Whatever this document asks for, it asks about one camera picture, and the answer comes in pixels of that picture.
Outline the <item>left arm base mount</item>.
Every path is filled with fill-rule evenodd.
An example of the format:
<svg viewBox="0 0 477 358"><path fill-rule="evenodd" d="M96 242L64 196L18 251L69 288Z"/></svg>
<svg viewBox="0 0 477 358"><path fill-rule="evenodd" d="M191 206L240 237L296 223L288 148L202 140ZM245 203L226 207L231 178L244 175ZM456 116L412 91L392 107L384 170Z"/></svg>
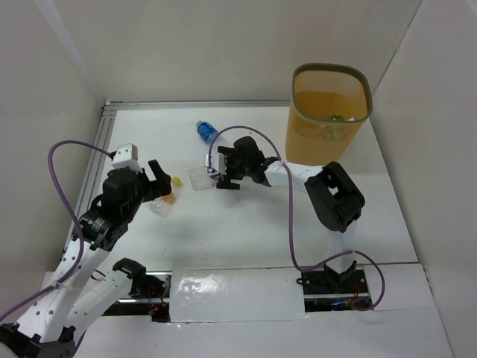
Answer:
<svg viewBox="0 0 477 358"><path fill-rule="evenodd" d="M146 317L152 322L169 323L171 279L171 271L148 272L136 293L118 299L103 316Z"/></svg>

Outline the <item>green plastic bottle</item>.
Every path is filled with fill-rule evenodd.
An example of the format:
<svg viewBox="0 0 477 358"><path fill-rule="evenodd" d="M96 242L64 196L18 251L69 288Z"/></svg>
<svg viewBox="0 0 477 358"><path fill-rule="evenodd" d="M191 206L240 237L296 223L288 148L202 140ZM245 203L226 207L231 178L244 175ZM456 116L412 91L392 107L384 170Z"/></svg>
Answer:
<svg viewBox="0 0 477 358"><path fill-rule="evenodd" d="M345 122L346 118L342 115L332 115L329 117L329 121L332 122Z"/></svg>

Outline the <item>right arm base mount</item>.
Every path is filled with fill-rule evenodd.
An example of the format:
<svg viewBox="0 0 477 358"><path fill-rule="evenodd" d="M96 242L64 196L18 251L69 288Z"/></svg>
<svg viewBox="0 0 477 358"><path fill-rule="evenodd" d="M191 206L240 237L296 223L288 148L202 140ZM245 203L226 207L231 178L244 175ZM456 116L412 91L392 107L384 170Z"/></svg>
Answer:
<svg viewBox="0 0 477 358"><path fill-rule="evenodd" d="M368 310L373 304L363 269L337 283L326 268L302 273L295 283L303 292L306 313Z"/></svg>

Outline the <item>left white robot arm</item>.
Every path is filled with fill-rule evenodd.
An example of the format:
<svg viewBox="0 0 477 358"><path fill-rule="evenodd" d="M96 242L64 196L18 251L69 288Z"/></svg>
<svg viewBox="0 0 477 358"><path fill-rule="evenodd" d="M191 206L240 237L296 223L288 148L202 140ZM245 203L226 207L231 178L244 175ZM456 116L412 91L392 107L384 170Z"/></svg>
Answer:
<svg viewBox="0 0 477 358"><path fill-rule="evenodd" d="M141 204L171 193L171 178L156 160L154 180L142 167L111 170L102 193L79 218L49 286L14 323L1 325L1 344L16 357L73 357L89 326L120 297L147 289L146 268L128 258L116 262L91 291L85 287L117 241L126 234Z"/></svg>

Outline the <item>orange cap small bottle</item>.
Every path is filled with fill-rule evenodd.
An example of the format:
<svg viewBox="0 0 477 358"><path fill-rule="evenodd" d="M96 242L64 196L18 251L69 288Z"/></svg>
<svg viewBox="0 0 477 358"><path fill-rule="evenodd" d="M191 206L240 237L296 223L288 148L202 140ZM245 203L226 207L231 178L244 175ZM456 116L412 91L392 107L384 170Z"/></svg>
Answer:
<svg viewBox="0 0 477 358"><path fill-rule="evenodd" d="M178 193L182 186L183 182L181 179L177 176L174 176L171 179L171 193L154 199L149 204L149 210L159 217L166 217L171 211L173 204L177 200Z"/></svg>

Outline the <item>blue label plastic bottle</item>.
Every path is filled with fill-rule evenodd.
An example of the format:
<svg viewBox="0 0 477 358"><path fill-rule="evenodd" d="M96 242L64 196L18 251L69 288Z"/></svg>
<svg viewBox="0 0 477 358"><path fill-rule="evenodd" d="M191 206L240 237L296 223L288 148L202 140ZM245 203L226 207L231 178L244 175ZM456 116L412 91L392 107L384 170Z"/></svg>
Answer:
<svg viewBox="0 0 477 358"><path fill-rule="evenodd" d="M200 138L208 145L210 145L217 137L217 129L209 122L198 121L196 123L196 131Z"/></svg>

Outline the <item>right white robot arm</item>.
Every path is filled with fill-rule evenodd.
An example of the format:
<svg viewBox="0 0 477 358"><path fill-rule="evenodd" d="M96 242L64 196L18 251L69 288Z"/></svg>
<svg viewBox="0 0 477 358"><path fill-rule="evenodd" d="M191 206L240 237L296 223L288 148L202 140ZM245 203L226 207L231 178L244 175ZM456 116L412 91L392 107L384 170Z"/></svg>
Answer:
<svg viewBox="0 0 477 358"><path fill-rule="evenodd" d="M356 221L365 199L339 163L306 166L266 157L250 136L236 140L231 148L219 146L207 160L219 175L219 189L239 189L237 182L247 177L266 187L282 186L308 195L319 222L329 231L323 264L326 286L343 292L350 285L356 270Z"/></svg>

